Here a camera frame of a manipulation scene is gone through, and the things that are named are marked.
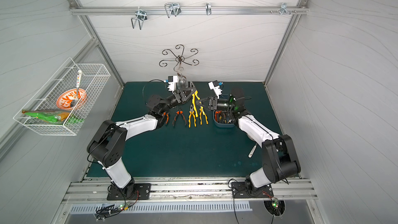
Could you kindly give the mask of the large yellow black pliers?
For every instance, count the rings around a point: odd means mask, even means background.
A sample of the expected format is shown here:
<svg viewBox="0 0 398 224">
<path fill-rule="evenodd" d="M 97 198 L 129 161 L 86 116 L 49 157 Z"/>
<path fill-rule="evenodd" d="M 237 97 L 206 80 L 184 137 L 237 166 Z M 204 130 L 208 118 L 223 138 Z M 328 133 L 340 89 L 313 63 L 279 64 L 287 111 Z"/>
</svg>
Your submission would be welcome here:
<svg viewBox="0 0 398 224">
<path fill-rule="evenodd" d="M 204 108 L 201 107 L 201 108 L 200 108 L 200 125 L 202 125 L 203 120 L 205 120 L 205 123 L 208 124 L 207 115 L 206 115 L 206 113 L 205 113 L 205 111 L 204 111 Z"/>
</svg>

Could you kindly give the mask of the small yellow black pliers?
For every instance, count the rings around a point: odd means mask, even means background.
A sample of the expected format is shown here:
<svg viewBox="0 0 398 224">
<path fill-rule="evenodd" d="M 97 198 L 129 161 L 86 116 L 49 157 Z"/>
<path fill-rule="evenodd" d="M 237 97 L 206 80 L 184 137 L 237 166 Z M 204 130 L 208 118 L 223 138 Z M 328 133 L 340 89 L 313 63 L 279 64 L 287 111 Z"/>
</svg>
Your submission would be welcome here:
<svg viewBox="0 0 398 224">
<path fill-rule="evenodd" d="M 190 106 L 190 111 L 189 111 L 189 128 L 191 128 L 192 123 L 195 127 L 197 126 L 196 116 L 195 116 L 195 111 L 194 111 L 193 105 Z"/>
</svg>

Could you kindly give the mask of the orange long nose pliers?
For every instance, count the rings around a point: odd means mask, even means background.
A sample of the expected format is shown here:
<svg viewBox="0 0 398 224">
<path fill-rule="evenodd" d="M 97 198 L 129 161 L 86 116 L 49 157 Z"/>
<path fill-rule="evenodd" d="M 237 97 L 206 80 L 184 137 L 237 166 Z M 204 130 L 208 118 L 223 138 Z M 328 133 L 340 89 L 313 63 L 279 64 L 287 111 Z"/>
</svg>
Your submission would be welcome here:
<svg viewBox="0 0 398 224">
<path fill-rule="evenodd" d="M 169 124 L 169 119 L 170 119 L 170 114 L 168 112 L 163 113 L 162 117 L 162 124 L 168 125 Z"/>
</svg>

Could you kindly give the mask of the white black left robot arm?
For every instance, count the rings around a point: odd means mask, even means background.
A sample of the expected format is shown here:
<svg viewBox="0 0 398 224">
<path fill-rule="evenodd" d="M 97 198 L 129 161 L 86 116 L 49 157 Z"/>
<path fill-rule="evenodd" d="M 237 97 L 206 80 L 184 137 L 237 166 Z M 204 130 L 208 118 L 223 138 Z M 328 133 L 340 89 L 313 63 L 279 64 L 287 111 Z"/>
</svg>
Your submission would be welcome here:
<svg viewBox="0 0 398 224">
<path fill-rule="evenodd" d="M 144 132 L 161 128 L 167 121 L 167 113 L 185 104 L 196 92 L 192 82 L 187 87 L 176 88 L 167 98 L 152 95 L 146 107 L 148 114 L 127 121 L 105 120 L 90 141 L 87 152 L 93 161 L 100 164 L 110 177 L 113 186 L 124 195 L 134 192 L 135 181 L 123 161 L 125 143 Z"/>
</svg>

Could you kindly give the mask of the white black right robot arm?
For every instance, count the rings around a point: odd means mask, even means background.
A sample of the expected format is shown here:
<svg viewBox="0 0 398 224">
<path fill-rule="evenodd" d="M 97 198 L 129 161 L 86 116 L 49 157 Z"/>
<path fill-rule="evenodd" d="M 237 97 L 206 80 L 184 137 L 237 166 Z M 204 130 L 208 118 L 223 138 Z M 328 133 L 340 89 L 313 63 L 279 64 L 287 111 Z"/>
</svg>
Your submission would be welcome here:
<svg viewBox="0 0 398 224">
<path fill-rule="evenodd" d="M 262 149 L 261 168 L 249 174 L 246 188 L 257 190 L 301 173 L 301 165 L 293 140 L 288 135 L 273 132 L 260 123 L 245 107 L 245 95 L 241 88 L 233 88 L 227 99 L 210 96 L 196 100 L 209 111 L 224 111 L 232 122 L 245 132 Z"/>
</svg>

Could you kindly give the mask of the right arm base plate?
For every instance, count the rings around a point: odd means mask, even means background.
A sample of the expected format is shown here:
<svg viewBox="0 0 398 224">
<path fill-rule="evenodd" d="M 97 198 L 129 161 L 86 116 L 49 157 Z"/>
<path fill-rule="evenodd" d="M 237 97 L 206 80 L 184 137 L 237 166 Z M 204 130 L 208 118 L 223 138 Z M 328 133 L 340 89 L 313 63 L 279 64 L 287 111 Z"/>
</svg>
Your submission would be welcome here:
<svg viewBox="0 0 398 224">
<path fill-rule="evenodd" d="M 232 196 L 234 199 L 271 199 L 274 197 L 273 189 L 270 184 L 256 188 L 248 181 L 233 181 L 229 183 L 229 187 L 232 190 Z"/>
</svg>

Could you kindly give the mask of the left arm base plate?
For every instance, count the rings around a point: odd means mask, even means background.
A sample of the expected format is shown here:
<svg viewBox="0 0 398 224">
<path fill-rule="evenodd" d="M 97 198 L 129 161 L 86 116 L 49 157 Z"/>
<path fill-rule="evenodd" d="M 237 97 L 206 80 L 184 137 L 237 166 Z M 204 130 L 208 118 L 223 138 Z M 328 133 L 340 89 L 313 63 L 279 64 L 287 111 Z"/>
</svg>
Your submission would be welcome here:
<svg viewBox="0 0 398 224">
<path fill-rule="evenodd" d="M 118 188 L 115 184 L 111 184 L 108 188 L 108 201 L 122 200 L 149 200 L 151 192 L 150 183 L 134 183 L 129 184 L 125 188 Z"/>
</svg>

